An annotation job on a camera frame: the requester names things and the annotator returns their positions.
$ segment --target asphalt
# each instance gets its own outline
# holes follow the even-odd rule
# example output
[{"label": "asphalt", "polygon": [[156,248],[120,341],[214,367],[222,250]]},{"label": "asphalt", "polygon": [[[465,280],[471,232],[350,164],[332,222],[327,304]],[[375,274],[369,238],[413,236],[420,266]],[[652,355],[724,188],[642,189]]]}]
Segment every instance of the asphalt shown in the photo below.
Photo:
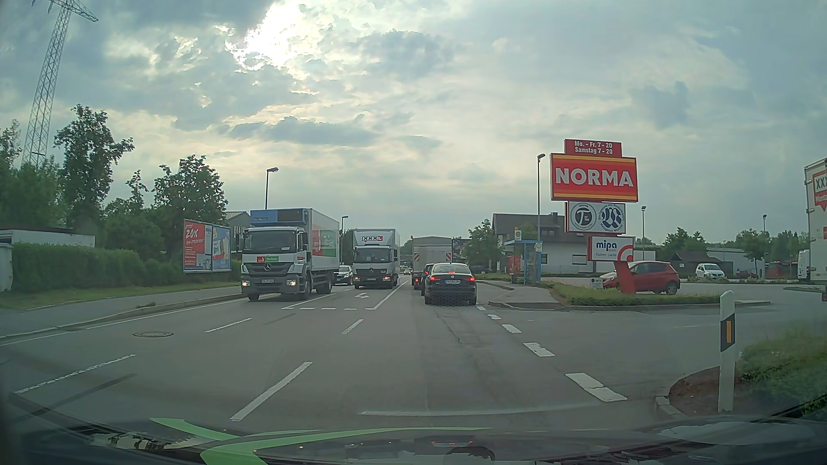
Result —
[{"label": "asphalt", "polygon": [[[478,286],[478,301],[507,290]],[[826,327],[739,312],[739,345]],[[136,333],[171,333],[147,338]],[[385,426],[634,428],[653,398],[717,364],[709,310],[553,312],[425,305],[405,281],[305,302],[228,301],[0,343],[3,394],[96,422],[155,417],[259,431]]]}]

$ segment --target circular logo sign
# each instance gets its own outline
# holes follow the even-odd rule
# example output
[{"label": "circular logo sign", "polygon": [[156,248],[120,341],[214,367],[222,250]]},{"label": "circular logo sign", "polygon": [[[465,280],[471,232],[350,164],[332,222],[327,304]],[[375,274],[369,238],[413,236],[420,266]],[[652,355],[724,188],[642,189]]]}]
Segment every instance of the circular logo sign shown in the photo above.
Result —
[{"label": "circular logo sign", "polygon": [[600,209],[600,226],[612,233],[624,228],[623,210],[617,205],[608,204]]},{"label": "circular logo sign", "polygon": [[594,207],[589,204],[576,204],[571,209],[571,225],[581,231],[592,229],[597,221]]}]

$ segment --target truck wheel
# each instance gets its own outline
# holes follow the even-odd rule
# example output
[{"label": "truck wheel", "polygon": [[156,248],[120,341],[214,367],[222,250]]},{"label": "truck wheel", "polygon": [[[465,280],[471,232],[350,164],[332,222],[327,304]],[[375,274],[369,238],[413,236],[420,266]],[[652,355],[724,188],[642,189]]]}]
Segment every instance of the truck wheel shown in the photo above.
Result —
[{"label": "truck wheel", "polygon": [[313,277],[307,275],[304,277],[304,292],[299,294],[299,300],[307,300],[310,298],[310,292],[313,291]]}]

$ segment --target truck windshield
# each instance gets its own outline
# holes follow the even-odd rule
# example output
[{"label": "truck windshield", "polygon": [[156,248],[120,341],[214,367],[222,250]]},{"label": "truck windshield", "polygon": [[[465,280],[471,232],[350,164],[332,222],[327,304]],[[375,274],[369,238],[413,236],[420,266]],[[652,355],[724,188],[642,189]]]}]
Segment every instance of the truck windshield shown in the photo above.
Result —
[{"label": "truck windshield", "polygon": [[389,261],[389,249],[357,248],[353,252],[354,263],[387,263]]},{"label": "truck windshield", "polygon": [[293,231],[248,231],[244,234],[245,253],[295,253]]}]

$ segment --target red hatchback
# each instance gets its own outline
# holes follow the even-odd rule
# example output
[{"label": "red hatchback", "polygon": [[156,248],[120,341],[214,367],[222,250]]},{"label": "red hatchback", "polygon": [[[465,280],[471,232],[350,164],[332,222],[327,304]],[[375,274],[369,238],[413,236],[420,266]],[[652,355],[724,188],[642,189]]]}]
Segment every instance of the red hatchback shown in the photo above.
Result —
[{"label": "red hatchback", "polygon": [[[668,261],[633,261],[629,263],[629,270],[634,278],[634,289],[637,292],[652,291],[655,294],[666,292],[674,295],[681,288],[681,278]],[[619,287],[617,273],[614,271],[602,275],[603,287]]]}]

